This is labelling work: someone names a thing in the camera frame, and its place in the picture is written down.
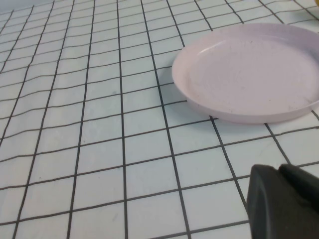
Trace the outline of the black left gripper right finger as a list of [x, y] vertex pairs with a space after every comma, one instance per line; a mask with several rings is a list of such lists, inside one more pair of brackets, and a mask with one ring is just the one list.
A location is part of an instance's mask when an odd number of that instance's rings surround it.
[[297, 206], [297, 229], [299, 239], [319, 237], [319, 178], [291, 164], [283, 164], [279, 172], [294, 190]]

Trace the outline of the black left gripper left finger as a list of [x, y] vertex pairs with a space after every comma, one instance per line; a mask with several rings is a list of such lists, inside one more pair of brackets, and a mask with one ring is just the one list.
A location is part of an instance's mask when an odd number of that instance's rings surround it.
[[253, 239], [307, 238], [307, 202], [274, 167], [251, 168], [247, 209]]

